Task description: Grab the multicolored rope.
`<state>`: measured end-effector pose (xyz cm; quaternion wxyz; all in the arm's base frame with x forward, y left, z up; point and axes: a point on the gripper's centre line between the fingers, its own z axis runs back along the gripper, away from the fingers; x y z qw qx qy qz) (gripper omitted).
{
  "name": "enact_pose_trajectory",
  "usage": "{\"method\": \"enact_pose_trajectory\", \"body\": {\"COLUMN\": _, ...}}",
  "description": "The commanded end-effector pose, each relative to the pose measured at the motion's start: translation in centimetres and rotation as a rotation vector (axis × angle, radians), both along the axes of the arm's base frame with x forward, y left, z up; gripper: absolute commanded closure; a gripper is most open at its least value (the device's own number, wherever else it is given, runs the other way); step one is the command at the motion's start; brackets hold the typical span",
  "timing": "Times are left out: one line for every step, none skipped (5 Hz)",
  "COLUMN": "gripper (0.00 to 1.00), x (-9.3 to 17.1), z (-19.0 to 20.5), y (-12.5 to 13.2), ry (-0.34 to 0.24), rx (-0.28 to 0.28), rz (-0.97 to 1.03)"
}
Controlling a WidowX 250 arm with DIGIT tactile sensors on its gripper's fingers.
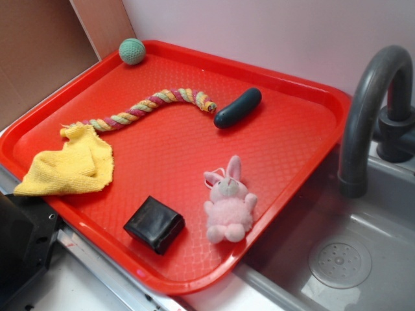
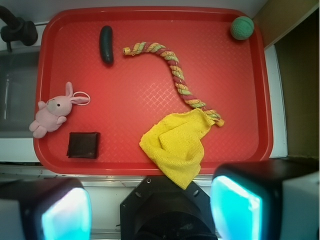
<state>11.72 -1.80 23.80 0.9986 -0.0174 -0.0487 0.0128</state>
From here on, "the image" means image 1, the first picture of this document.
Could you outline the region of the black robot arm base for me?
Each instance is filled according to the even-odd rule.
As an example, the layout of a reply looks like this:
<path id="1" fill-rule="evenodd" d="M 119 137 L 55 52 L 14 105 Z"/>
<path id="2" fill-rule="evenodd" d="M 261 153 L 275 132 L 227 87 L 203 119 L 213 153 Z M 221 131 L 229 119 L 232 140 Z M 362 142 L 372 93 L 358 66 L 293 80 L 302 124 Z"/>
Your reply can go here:
<path id="1" fill-rule="evenodd" d="M 60 221 L 40 197 L 1 195 L 1 310 L 49 269 Z"/>

